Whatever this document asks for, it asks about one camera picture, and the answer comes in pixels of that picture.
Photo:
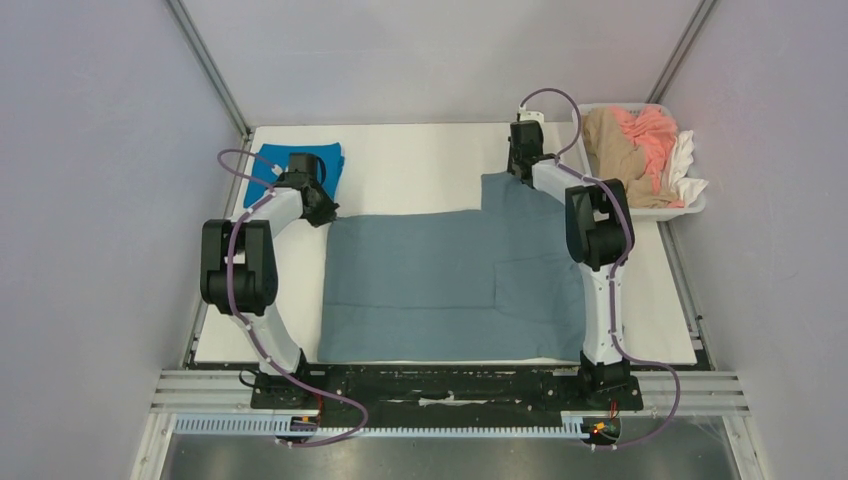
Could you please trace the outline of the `grey-blue t shirt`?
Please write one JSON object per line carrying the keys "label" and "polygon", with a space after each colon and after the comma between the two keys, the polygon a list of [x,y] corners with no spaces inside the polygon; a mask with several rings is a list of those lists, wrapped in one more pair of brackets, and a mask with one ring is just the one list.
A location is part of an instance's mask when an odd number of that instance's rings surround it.
{"label": "grey-blue t shirt", "polygon": [[584,288],[563,204],[506,173],[481,187],[478,209],[331,224],[320,362],[578,359]]}

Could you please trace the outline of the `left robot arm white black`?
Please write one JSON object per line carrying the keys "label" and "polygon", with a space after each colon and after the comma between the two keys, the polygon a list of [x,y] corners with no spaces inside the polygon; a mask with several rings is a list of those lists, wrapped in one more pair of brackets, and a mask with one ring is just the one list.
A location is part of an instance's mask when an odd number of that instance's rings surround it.
{"label": "left robot arm white black", "polygon": [[290,408],[317,401],[327,393],[298,372],[305,361],[276,306],[279,275],[274,240],[290,224],[305,220],[314,227],[337,217],[337,203],[324,189],[325,162],[317,155],[295,152],[287,166],[271,166],[272,182],[239,172],[227,164],[226,150],[217,155],[228,173],[264,190],[242,213],[204,223],[201,238],[202,300],[238,323],[259,362],[255,388],[271,391]]}

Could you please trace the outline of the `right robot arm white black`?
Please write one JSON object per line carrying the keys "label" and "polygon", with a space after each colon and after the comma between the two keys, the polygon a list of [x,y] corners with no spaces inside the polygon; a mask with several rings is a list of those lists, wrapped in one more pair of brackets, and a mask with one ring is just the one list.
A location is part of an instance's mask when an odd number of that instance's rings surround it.
{"label": "right robot arm white black", "polygon": [[621,353],[621,273],[634,245],[622,183],[574,170],[544,149],[541,123],[519,118],[510,124],[507,170],[564,206],[565,241],[584,288],[586,328],[580,351],[577,392],[591,408],[630,395],[631,364]]}

